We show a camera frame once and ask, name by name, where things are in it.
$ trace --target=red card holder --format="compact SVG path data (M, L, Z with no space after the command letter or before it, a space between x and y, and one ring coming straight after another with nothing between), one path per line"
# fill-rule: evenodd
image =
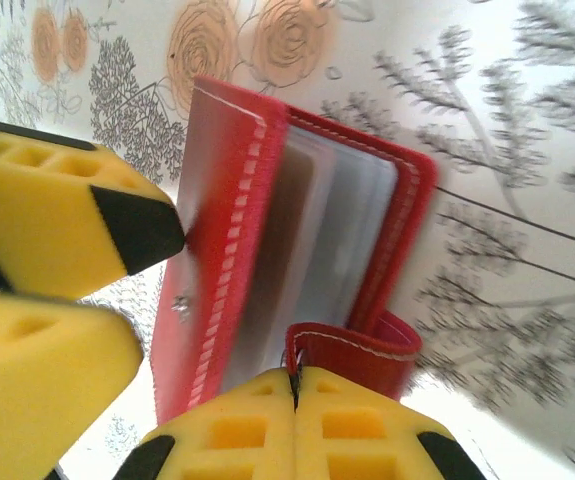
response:
M186 246L167 263L151 348L159 423L219 393L290 126L393 162L398 180L347 328L295 325L287 366L293 370L305 352L309 365L392 398L413 368L420 338L385 308L435 188L434 162L274 98L198 78L177 203Z

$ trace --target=orange flower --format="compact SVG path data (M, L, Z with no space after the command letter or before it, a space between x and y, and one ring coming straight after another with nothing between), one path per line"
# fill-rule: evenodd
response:
M228 81L236 63L236 21L223 0L187 5L169 42L167 71L176 105L189 111L196 75Z
M56 30L56 19L48 8L39 8L34 15L31 27L31 51L38 77L50 82L58 71L60 45Z
M87 58L87 25L80 11L72 12L63 27L63 58L65 65L77 72Z
M322 53L327 17L327 9L315 0L268 0L239 37L251 39L241 55L254 77L277 87L307 77Z

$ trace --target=white stitching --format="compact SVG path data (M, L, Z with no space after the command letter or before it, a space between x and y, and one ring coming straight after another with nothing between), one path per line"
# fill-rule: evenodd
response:
M375 291L378 288L378 284L382 280L385 269L387 268L387 265L389 264L389 261L391 260L391 257L394 253L394 248L396 247L396 241L398 240L400 233L402 232L403 224L404 224L406 218L408 217L409 213L411 212L411 208L412 208L414 201L416 199L416 194L418 193L418 184L420 183L419 182L420 174L418 173L418 169L416 168L416 165L414 165L413 163L409 163L409 162L405 161L405 159L403 159L403 158L396 157L396 156L389 154L387 152L383 152L382 150L378 150L377 148L372 147L371 145L367 145L366 143L359 142L357 140L353 140L353 139L348 138L344 135L341 135L340 133L334 132L333 130L329 130L328 128L324 128L324 127L321 127L320 125L316 125L315 123L309 122L309 121L305 120L304 118L299 117L298 115L294 115L293 113L291 114L291 117L293 119L298 120L299 122L306 123L307 125L309 125L310 127L313 127L316 130L322 130L322 131L327 132L327 133L329 133L335 137L342 138L350 144L365 147L368 150L374 151L379 155L382 155L382 156L389 158L390 160L398 160L398 161L404 163L405 166L407 168L409 168L409 170L410 170L412 179L411 179L408 190L405 192L405 198L403 200L402 211L401 211L400 215L398 215L398 218L396 219L396 224L394 225L394 228L392 229L392 231L389 235L389 238L387 239L387 242L385 243L385 251L382 254L381 258L378 259L378 265L376 267L376 273L374 275L374 279L369 284L367 291L365 293L364 299L362 300L362 303L360 303L358 305L358 309L356 310L356 316L358 318L362 318L365 315L365 310L367 308L365 305L369 305L372 301L372 298L375 294Z
M254 141L247 151L248 158L243 164L243 178L240 179L238 182L238 194L236 199L234 200L234 212L230 218L230 225L229 229L227 230L227 238L229 239L237 239L240 236L240 229L241 227L237 224L242 222L243 217L245 215L245 209L247 207L247 200L248 196L246 192L248 192L251 188L251 184L253 181L253 175L256 172L256 164L258 163L257 157L260 155L261 149L263 147L262 141L265 138L265 134L267 133L267 123L265 122L264 118L260 115L246 110L239 105L234 103L230 103L225 99L218 97L212 93L206 92L200 87L194 86L194 91L199 91L208 97L213 98L214 100L223 103L231 108L235 108L236 110L250 115L256 121L256 128L254 129L254 137L257 141ZM236 252L238 250L238 243L232 242L225 246L224 254L227 257L223 260L220 269L220 275L218 280L218 290L216 291L215 298L218 301L215 301L212 306L211 317L209 318L209 328L205 331L203 338L202 338L202 347L200 350L200 356L198 358L198 366L194 373L194 379L192 382L192 386L194 387L190 394L189 394L189 402L187 403L188 408L192 408L200 403L200 399L203 394L203 390L205 387L205 380L207 379L207 372L209 369L209 364L211 362L211 358L214 351L214 345L216 343L216 335L218 333L218 327L220 326L220 322L223 316L223 310L225 309L225 304L227 302L227 294L229 291L229 284L232 279L231 270L234 268L234 264L236 262Z
M359 350L362 350L363 352L371 353L372 355L375 355L376 357L384 358L386 360L396 360L398 362L409 362L412 360L416 360L416 358L418 358L417 353L414 353L412 355L396 355L395 353L379 352L378 350L374 350L374 349L371 349L369 347L365 347L364 345L352 342L351 340L347 340L346 338L336 337L335 335L330 335L328 333L320 333L320 332L300 332L300 333L297 333L296 335L294 335L294 343L296 343L296 340L298 340L300 337L304 337L307 335L316 336L316 337L323 337L323 338L327 338L330 340L337 340L341 343L345 343L347 345L351 345L352 347L356 347Z
M387 322L384 318L382 317L378 317L378 321L382 322L385 324L385 326L391 328L392 330L396 331L396 333L398 333L398 335L400 335L401 337L403 337L405 340L407 340L409 343L411 343L411 340L409 339L409 337L407 337L407 335L405 335L405 332L403 332L400 328L397 328L395 325L392 325L391 323Z

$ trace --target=patterned wallpaper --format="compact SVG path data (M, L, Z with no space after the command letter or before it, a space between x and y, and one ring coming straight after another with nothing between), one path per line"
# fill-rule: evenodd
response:
M0 0L0 120L103 143L173 196L198 73L440 162L390 305L426 341L405 402L488 478L575 478L575 0ZM161 273L84 301L150 339ZM111 477L150 389L143 368L72 479Z

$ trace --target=wallet flap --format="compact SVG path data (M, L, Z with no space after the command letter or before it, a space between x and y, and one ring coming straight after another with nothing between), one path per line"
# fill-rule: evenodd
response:
M196 79L178 194L186 247L168 262L152 340L159 422L218 392L253 272L286 113L275 99ZM183 262L192 266L193 285L180 277L188 268Z
M290 375L302 366L329 370L363 387L400 400L422 347L420 336L395 315L378 317L376 335L320 323L287 330L285 365Z

